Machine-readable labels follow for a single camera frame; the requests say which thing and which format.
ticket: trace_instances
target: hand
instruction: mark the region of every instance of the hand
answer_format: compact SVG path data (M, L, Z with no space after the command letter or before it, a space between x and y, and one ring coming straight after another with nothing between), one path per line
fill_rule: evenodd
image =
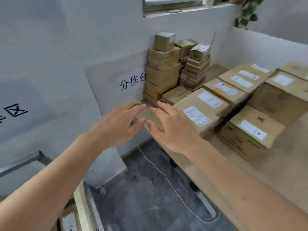
M135 116L146 107L139 101L131 101L119 106L103 116L86 134L98 142L101 151L117 147L131 139L145 124L145 119L130 126Z
M169 104L157 103L161 109L150 108L160 119L164 131L158 128L152 121L147 120L149 131L155 139L174 152L187 154L189 151L203 142L194 124L187 115L172 108Z

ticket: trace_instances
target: forearm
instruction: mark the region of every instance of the forearm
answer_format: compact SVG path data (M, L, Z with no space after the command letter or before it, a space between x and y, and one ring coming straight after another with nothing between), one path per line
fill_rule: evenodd
M100 154L82 135L57 159L0 203L0 230L49 231Z
M186 154L226 199L247 230L308 230L308 215L245 173L208 142Z

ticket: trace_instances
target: window sill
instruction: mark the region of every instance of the window sill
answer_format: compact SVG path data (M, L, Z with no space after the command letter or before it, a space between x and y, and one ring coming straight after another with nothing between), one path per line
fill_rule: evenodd
M234 5L234 4L222 3L222 4L215 5L215 6L209 7L209 8L207 8L205 6L193 6L193 7L180 8L180 9L153 11L153 12L144 13L143 18L154 18L154 17L183 13L183 12L198 11L198 10L204 10L204 9L222 8L222 7L231 6L231 5Z

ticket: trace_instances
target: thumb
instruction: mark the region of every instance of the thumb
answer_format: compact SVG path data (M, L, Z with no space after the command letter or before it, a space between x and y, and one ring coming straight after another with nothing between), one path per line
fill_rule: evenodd
M133 126L128 128L129 133L134 136L138 131L140 131L143 128L143 125L145 124L146 120L145 118L140 119L136 122Z
M155 125L154 122L150 120L147 120L147 125L149 127L149 132L153 135L154 138L159 140L160 135L163 133L163 131L158 128L158 126Z

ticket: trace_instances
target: person's left hand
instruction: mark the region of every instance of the person's left hand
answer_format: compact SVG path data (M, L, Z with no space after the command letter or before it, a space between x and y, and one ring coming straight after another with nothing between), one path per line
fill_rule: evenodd
M131 139L145 124L145 119L131 123L135 116L146 107L139 101L130 101L103 116L86 134L99 143L102 151L117 147Z

